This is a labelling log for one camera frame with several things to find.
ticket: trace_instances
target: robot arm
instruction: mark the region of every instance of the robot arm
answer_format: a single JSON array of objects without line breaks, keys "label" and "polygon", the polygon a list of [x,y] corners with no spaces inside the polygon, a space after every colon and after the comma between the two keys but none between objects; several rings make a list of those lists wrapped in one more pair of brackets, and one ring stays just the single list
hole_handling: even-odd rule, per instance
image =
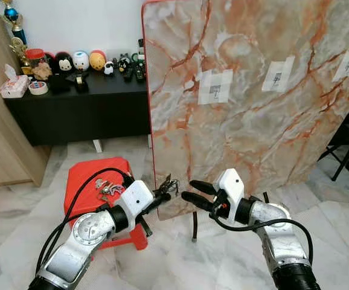
[{"label": "robot arm", "polygon": [[154,198],[142,181],[134,181],[115,206],[80,216],[67,241],[43,263],[29,290],[73,290],[85,274],[93,253],[114,233],[132,231],[136,218]]},{"label": "robot arm", "polygon": [[[254,197],[246,199],[244,185],[235,169],[224,171],[214,187],[203,181],[191,181],[190,184],[208,195],[214,195],[214,202],[191,192],[182,193],[184,200],[209,211],[210,217],[227,230],[255,231],[262,241],[263,255],[279,290],[320,289],[312,272],[312,252],[307,258],[292,224],[304,229],[311,250],[310,235],[302,225],[291,220],[285,208]],[[219,217],[225,218],[227,224]],[[248,227],[230,226],[235,222]]]}]

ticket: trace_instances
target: trophy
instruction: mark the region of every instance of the trophy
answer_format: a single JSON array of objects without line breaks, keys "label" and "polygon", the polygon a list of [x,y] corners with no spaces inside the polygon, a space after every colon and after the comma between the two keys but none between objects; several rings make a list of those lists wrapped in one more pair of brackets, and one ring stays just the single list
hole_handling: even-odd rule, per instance
[{"label": "trophy", "polygon": [[18,37],[11,38],[10,48],[12,51],[18,56],[21,63],[21,68],[24,74],[32,74],[30,62],[25,56],[25,50],[27,46],[23,43],[23,41]]},{"label": "trophy", "polygon": [[15,37],[20,38],[23,44],[27,44],[24,30],[22,28],[23,16],[11,6],[12,0],[1,0],[5,4],[3,19],[12,26],[12,33]]}]

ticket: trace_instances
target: jar lid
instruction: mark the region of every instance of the jar lid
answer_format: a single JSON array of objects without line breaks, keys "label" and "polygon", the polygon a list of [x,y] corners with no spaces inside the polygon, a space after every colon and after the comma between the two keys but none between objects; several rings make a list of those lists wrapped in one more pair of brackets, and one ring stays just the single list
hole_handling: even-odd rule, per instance
[{"label": "jar lid", "polygon": [[33,48],[25,51],[25,57],[27,59],[41,59],[42,57],[45,57],[45,54],[40,48]]}]

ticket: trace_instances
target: white wall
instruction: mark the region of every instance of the white wall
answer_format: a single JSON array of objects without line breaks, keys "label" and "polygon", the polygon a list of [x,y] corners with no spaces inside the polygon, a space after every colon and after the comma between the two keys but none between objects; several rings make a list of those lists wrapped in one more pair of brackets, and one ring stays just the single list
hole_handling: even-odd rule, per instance
[{"label": "white wall", "polygon": [[[136,52],[144,0],[13,0],[23,15],[29,48],[56,53],[103,50],[109,57]],[[4,5],[0,2],[0,14]]]}]

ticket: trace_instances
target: cable connector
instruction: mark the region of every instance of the cable connector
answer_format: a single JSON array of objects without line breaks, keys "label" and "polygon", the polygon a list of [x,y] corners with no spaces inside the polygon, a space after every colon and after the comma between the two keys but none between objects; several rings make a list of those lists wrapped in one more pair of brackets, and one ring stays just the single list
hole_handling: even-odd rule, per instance
[{"label": "cable connector", "polygon": [[128,188],[129,186],[132,185],[132,183],[134,182],[134,178],[132,175],[123,175],[123,178],[124,178],[124,182],[122,182],[122,186],[126,189]]},{"label": "cable connector", "polygon": [[103,210],[107,210],[107,211],[110,210],[110,205],[107,202],[105,202],[105,203],[101,204],[99,207],[97,207],[95,209],[95,212],[99,213],[100,211],[103,211]]}]

